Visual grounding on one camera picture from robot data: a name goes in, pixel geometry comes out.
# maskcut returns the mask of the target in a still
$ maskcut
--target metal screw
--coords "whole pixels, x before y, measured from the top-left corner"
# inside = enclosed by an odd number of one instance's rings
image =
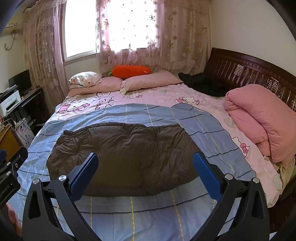
[[[59,180],[60,180],[61,182],[62,182],[62,181],[65,181],[66,178],[67,178],[66,175],[60,175],[60,176],[59,176]]]
[[[39,183],[39,179],[38,178],[36,178],[36,179],[33,180],[33,184],[37,184],[37,183]]]
[[[253,182],[258,184],[258,183],[260,183],[260,180],[259,180],[259,178],[254,177]]]
[[[225,174],[225,178],[227,180],[232,180],[233,179],[233,176],[231,174],[227,173],[227,174]]]

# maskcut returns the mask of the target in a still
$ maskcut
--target striped fabric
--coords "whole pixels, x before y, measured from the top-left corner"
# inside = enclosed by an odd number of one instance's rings
[[[21,189],[10,200],[20,220],[32,180],[49,180],[46,160],[63,130],[75,131],[94,123],[111,121],[146,126],[178,123],[204,152],[207,160],[216,164],[223,173],[231,173],[240,180],[251,180],[255,176],[228,132],[208,112],[184,103],[171,108],[147,104],[116,105],[44,125],[28,150],[28,159],[18,171]],[[116,241],[190,240],[215,204],[200,178],[155,196],[83,196],[76,202],[85,220],[102,240]],[[229,229],[238,204],[239,200],[236,200],[221,233]],[[71,234],[56,200],[53,205],[62,227]]]

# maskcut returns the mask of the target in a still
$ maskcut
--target white floral pillow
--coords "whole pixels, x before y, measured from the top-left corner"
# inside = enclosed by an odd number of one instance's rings
[[[81,72],[71,77],[70,89],[84,88],[98,85],[102,81],[102,75],[96,72]]]

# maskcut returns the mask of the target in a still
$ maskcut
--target brown garment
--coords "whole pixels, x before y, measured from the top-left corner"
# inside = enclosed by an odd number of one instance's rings
[[[178,124],[147,127],[108,122],[64,131],[46,165],[55,180],[94,152],[99,167],[85,195],[150,196],[195,179],[192,160],[199,150]]]

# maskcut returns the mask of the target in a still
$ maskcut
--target headboard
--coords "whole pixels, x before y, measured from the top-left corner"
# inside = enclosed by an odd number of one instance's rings
[[[262,59],[226,49],[212,48],[204,71],[229,90],[259,84],[296,111],[296,77]]]

